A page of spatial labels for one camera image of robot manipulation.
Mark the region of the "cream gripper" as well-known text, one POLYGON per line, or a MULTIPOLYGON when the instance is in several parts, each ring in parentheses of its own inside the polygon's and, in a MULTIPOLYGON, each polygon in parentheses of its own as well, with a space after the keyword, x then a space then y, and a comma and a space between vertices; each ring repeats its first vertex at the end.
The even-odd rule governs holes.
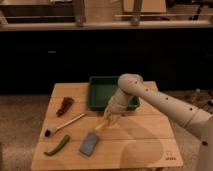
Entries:
POLYGON ((109 126, 114 125, 120 114, 123 114, 127 110, 129 102, 132 100, 132 96, 126 94, 122 90, 117 90, 110 98, 106 111, 104 112, 104 120, 109 122, 109 126))

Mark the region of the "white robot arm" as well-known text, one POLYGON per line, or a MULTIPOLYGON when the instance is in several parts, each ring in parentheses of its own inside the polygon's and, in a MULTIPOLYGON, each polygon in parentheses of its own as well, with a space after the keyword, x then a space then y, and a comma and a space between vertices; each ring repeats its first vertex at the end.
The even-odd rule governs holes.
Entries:
POLYGON ((213 171, 213 114, 177 98, 151 90, 143 84, 138 74, 122 74, 118 89, 111 96, 104 111, 104 118, 113 122, 123 114, 133 97, 139 97, 165 114, 200 140, 195 171, 213 171))

